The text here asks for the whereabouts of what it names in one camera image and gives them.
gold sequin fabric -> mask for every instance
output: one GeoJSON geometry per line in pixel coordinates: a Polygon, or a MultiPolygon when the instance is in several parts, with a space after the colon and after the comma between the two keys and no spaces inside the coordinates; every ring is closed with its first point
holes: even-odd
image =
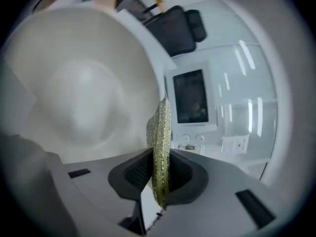
{"type": "Polygon", "coordinates": [[[165,95],[146,127],[147,147],[154,148],[151,188],[162,208],[165,208],[164,197],[169,193],[170,122],[170,104],[165,95]]]}

display screen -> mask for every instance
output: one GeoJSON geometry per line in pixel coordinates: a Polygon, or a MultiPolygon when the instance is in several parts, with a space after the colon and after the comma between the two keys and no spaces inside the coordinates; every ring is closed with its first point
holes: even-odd
{"type": "Polygon", "coordinates": [[[208,122],[202,70],[173,77],[178,123],[208,122]]]}

white paper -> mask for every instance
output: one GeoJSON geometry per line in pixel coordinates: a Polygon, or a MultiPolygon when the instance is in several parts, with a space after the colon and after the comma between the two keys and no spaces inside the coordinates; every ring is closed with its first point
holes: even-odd
{"type": "Polygon", "coordinates": [[[249,134],[244,136],[223,137],[222,153],[242,155],[247,153],[249,134]]]}

